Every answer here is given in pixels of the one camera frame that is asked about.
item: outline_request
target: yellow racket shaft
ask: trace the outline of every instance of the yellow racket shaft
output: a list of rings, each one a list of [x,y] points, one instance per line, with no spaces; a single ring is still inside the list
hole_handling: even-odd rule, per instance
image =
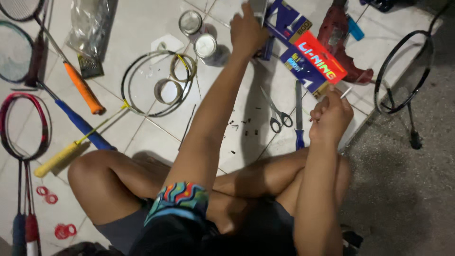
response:
[[[60,151],[54,157],[45,162],[42,166],[36,168],[33,174],[38,178],[43,178],[48,172],[54,169],[59,163],[68,158],[71,154],[76,151],[80,144],[77,144],[76,141],[68,145],[65,149]]]

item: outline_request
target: yellow grip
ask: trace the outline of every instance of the yellow grip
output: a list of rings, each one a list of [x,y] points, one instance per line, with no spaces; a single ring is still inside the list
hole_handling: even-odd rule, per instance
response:
[[[82,95],[84,100],[86,101],[87,105],[90,107],[92,114],[100,114],[103,112],[104,108],[101,106],[98,101],[96,100],[93,93],[90,91],[88,85],[79,75],[79,73],[69,64],[68,62],[64,62],[66,72],[70,76],[71,80],[73,81],[74,85],[76,86],[79,93]]]
[[[45,162],[42,166],[36,168],[33,174],[38,178],[43,178],[48,172],[55,168],[62,160],[70,156],[77,148],[79,144],[75,141],[68,145],[64,150],[60,151],[54,157]]]

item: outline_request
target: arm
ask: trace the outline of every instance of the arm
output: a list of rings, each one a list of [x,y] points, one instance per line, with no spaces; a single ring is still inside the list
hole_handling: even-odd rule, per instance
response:
[[[268,38],[267,29],[261,29],[250,5],[243,4],[242,9],[244,17],[236,14],[231,21],[233,52],[229,62],[197,110],[164,185],[186,181],[212,190],[223,134],[248,61]]]
[[[312,111],[311,145],[297,199],[294,243],[300,256],[324,255],[336,224],[335,174],[337,148],[354,112],[341,93],[330,87]]]

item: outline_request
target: plastic bag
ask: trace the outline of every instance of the plastic bag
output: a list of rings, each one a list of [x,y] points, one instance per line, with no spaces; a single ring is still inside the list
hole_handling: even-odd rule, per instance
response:
[[[110,23],[110,11],[108,0],[73,0],[72,28],[67,45],[85,57],[99,58],[106,26]]]

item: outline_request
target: scissors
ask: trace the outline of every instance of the scissors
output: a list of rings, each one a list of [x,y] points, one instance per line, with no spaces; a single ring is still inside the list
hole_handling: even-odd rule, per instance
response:
[[[265,99],[267,100],[268,104],[270,105],[270,107],[271,107],[271,109],[272,109],[272,117],[270,118],[270,127],[272,128],[272,131],[273,131],[274,133],[280,133],[280,132],[281,132],[281,124],[280,124],[280,122],[279,122],[278,119],[277,119],[277,114],[278,114],[278,116],[280,117],[281,123],[282,123],[284,126],[286,126],[286,127],[292,127],[293,122],[292,122],[291,117],[290,117],[288,114],[286,114],[286,113],[284,113],[284,112],[281,112],[281,111],[279,111],[279,110],[277,109],[277,107],[275,106],[275,104],[274,104],[273,101],[272,101],[272,98],[264,91],[264,88],[262,88],[262,86],[261,86],[261,90],[262,90],[262,93],[264,94]],[[286,124],[286,118],[287,118],[288,120],[291,121],[291,124],[290,124],[290,125],[287,125],[287,124]],[[274,124],[274,123],[276,123],[276,124],[278,125],[278,130],[275,130],[275,129],[273,128],[273,124]]]

